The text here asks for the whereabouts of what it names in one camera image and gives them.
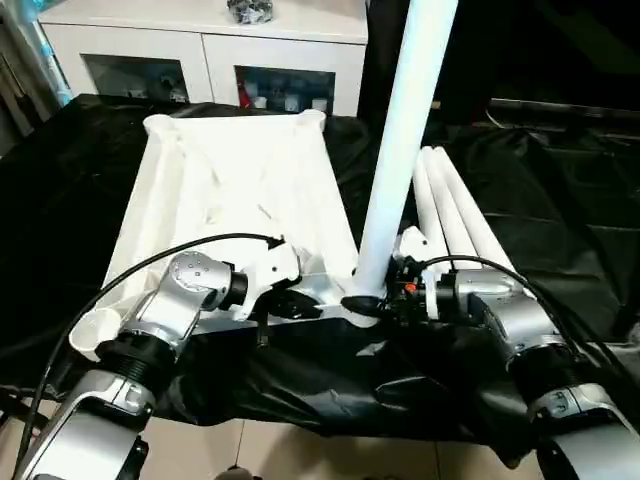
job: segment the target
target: white pole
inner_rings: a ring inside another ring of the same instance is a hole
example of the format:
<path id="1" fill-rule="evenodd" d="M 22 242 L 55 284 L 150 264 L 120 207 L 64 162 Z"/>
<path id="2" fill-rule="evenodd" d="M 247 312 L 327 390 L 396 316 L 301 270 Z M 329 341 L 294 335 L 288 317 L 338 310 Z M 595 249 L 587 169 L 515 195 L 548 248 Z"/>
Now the white pole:
<path id="1" fill-rule="evenodd" d="M 482 215 L 478 204 L 462 181 L 447 152 L 438 147 L 432 155 L 433 164 L 440 171 L 449 192 L 451 192 L 456 208 L 460 212 L 460 217 L 473 242 L 473 248 L 481 257 L 493 260 L 503 267 L 513 270 L 511 260 Z"/>
<path id="2" fill-rule="evenodd" d="M 350 295 L 384 296 L 457 0 L 411 0 Z"/>
<path id="3" fill-rule="evenodd" d="M 416 167 L 413 171 L 413 194 L 416 197 L 420 231 L 428 242 L 429 253 L 434 257 L 439 257 L 448 255 L 449 250 L 447 249 L 447 242 L 444 238 L 442 223 L 440 222 L 436 201 L 433 198 L 427 170 L 422 160 L 422 157 L 428 155 L 430 151 L 431 147 L 424 147 L 420 150 L 420 158 L 416 162 Z M 437 263 L 432 270 L 447 273 L 450 270 L 450 265 L 448 263 Z"/>
<path id="4" fill-rule="evenodd" d="M 447 248 L 452 255 L 476 255 L 476 250 L 464 225 L 462 216 L 458 210 L 453 195 L 447 186 L 447 182 L 438 168 L 435 150 L 424 148 L 420 155 L 419 163 L 422 164 L 429 179 L 429 186 L 433 194 L 433 200 L 438 210 L 438 218 L 442 226 Z M 475 262 L 457 260 L 454 262 L 458 270 L 476 270 L 482 265 Z"/>

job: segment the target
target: object on cabinet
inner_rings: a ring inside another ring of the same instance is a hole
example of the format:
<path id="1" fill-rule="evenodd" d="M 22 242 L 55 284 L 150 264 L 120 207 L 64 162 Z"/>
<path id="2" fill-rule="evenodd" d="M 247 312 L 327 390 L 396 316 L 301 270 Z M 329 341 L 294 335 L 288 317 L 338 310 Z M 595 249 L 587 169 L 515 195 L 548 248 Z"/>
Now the object on cabinet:
<path id="1" fill-rule="evenodd" d="M 256 97 L 253 101 L 255 108 L 267 108 L 267 97 Z"/>
<path id="2" fill-rule="evenodd" d="M 272 0 L 227 0 L 227 6 L 238 23 L 252 25 L 273 18 Z"/>
<path id="3" fill-rule="evenodd" d="M 171 93 L 169 93 L 169 100 L 178 103 L 188 103 L 189 97 L 187 96 L 187 92 L 185 92 L 182 88 L 177 87 L 171 90 Z"/>
<path id="4" fill-rule="evenodd" d="M 238 97 L 242 106 L 243 95 L 249 95 L 252 103 L 259 96 L 267 98 L 269 110 L 296 113 L 313 106 L 322 112 L 331 113 L 330 100 L 335 90 L 335 73 L 235 66 L 238 79 Z"/>

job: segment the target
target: tiled floor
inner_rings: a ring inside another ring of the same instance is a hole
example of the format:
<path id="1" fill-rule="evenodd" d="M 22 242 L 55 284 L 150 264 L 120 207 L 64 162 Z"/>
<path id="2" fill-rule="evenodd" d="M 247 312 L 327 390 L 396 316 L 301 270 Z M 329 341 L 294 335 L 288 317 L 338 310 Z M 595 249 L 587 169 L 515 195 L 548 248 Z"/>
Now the tiled floor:
<path id="1" fill-rule="evenodd" d="M 52 404 L 45 407 L 49 414 Z M 22 424 L 0 433 L 0 480 L 9 480 Z M 535 457 L 505 468 L 486 447 L 360 437 L 323 438 L 290 425 L 232 420 L 194 427 L 154 419 L 142 480 L 211 480 L 236 463 L 264 480 L 541 480 Z"/>

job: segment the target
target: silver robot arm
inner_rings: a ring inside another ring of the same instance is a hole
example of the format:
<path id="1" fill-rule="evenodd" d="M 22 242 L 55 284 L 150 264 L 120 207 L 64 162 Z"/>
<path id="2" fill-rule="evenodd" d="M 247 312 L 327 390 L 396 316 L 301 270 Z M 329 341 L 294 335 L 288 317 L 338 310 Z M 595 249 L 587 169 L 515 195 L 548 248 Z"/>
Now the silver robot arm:
<path id="1" fill-rule="evenodd" d="M 21 463 L 18 480 L 133 480 L 140 438 L 201 311 L 242 305 L 249 281 L 198 252 L 176 255 L 158 288 L 129 315 L 101 362 L 73 389 Z"/>
<path id="2" fill-rule="evenodd" d="M 446 274 L 432 284 L 426 305 L 454 309 L 493 333 L 540 438 L 547 480 L 640 479 L 638 432 L 521 285 L 487 269 Z"/>

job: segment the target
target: table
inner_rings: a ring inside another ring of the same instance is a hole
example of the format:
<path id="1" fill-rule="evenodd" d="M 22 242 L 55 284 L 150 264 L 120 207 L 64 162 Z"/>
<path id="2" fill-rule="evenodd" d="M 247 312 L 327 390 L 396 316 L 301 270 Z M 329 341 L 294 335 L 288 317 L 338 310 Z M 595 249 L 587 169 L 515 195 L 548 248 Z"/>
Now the table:
<path id="1" fill-rule="evenodd" d="M 5 391 L 35 386 L 52 340 L 99 288 L 145 147 L 142 120 L 155 113 L 265 112 L 81 95 L 0 161 Z M 333 117 L 325 142 L 359 243 L 379 137 Z M 437 122 L 425 143 L 445 146 L 522 273 L 605 338 L 624 338 L 640 282 L 637 144 Z M 403 226 L 415 222 L 410 197 Z M 50 396 L 89 366 L 68 352 Z M 332 319 L 274 327 L 265 349 L 251 331 L 205 335 L 178 370 L 158 414 L 182 422 L 238 417 L 325 435 L 469 440 L 507 461 L 530 448 L 524 405 L 486 334 L 473 329 L 360 330 Z"/>

